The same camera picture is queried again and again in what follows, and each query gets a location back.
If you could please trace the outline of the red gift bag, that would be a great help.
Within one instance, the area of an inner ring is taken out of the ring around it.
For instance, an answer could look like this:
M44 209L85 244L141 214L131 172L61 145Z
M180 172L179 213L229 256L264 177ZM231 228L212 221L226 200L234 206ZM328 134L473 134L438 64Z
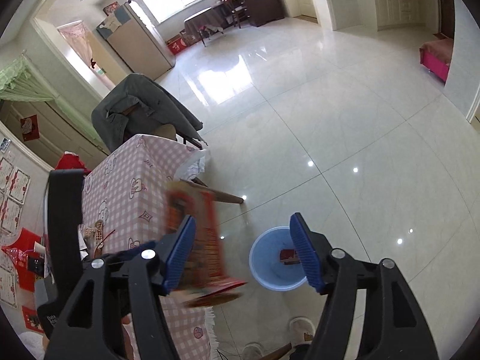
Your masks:
M15 242L1 247L16 269L19 287L31 293L35 290L35 282L42 279L45 272L45 258L34 249L40 241L40 236L22 228Z

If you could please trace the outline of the wooden desk chair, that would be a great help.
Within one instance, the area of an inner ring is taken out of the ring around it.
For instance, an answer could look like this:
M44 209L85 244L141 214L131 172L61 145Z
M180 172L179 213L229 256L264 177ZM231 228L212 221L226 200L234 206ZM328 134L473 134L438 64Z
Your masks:
M229 11L233 19L233 26L242 27L242 22L249 18L247 8L242 4L241 0L221 0L223 5Z

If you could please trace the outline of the dark wooden desk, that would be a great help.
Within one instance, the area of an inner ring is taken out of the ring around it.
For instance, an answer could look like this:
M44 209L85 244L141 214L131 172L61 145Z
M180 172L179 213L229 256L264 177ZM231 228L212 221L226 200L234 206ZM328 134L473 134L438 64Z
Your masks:
M265 24L285 18L281 0L233 0L247 10L249 24L261 27Z

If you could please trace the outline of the red plastic chair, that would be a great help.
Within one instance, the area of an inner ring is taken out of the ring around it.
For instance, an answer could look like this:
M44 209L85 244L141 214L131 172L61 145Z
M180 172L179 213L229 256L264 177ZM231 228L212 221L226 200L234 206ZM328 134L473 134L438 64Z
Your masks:
M60 157L55 170L82 170L85 175L88 175L91 170L80 160L78 154L65 151Z

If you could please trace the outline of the pink bed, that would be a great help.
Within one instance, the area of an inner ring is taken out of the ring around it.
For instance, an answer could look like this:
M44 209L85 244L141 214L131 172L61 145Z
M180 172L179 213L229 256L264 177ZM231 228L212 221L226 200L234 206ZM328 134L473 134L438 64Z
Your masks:
M425 42L419 49L420 64L445 83L448 79L452 52L453 40L451 38Z

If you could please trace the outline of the red cardboard box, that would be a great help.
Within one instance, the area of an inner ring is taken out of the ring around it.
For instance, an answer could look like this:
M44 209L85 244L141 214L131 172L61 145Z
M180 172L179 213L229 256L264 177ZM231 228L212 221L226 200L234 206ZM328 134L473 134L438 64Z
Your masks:
M195 36L180 32L175 37L172 37L167 41L167 47L173 55L178 55L183 50L194 45L196 42L197 39Z

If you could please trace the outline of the round table dark cloth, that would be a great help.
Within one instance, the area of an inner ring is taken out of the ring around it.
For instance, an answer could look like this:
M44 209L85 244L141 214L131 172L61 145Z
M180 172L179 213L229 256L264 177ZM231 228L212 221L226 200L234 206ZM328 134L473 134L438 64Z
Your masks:
M224 33L228 27L226 19L212 7L205 8L184 20L185 34L199 39L205 46L203 33Z

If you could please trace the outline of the beige refrigerator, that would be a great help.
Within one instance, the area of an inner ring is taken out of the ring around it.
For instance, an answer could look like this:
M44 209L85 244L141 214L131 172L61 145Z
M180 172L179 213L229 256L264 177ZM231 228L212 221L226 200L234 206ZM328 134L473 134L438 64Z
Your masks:
M156 80L176 64L174 54L135 1L119 5L96 29L132 72Z

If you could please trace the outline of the pink checkered tablecloth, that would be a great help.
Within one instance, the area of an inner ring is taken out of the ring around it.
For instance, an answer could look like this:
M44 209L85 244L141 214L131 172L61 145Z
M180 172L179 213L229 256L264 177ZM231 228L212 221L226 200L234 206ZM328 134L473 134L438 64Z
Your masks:
M137 134L87 175L80 230L103 222L103 252L118 253L166 233L166 185L204 171L206 150L160 136ZM210 359L218 347L212 308L187 308L174 295L161 298L181 359Z

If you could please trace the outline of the blue plastic trash bin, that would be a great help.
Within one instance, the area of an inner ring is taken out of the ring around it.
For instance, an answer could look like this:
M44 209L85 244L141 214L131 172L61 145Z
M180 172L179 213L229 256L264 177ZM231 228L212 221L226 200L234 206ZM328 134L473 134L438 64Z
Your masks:
M288 226L270 228L259 235L250 248L250 272L264 288L287 292L307 282L300 262L285 263L281 253L295 257L296 250Z

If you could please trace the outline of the green door curtain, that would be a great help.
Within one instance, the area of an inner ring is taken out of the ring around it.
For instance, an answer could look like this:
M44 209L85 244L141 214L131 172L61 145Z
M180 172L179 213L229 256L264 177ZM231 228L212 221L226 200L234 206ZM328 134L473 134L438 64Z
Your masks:
M53 102L72 123L95 145L101 139L90 121L63 96L49 87L42 75L35 72L30 61L21 55L1 70L1 100L11 102Z

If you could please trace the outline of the red snack wrapper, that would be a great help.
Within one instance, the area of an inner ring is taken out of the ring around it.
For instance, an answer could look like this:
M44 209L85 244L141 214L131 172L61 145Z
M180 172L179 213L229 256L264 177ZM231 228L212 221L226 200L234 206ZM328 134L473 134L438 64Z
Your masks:
M188 215L196 221L193 246L176 289L183 306L218 306L241 296L239 288L247 282L227 272L216 213L216 203L240 202L192 181L167 183L166 230L175 232Z

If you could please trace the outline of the chair with grey jacket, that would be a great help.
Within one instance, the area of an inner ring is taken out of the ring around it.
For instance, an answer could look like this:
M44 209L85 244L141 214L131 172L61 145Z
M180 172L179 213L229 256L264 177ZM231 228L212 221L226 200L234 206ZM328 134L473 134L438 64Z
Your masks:
M92 110L91 122L111 152L136 134L150 134L164 125L199 147L203 123L164 87L151 78L127 75Z

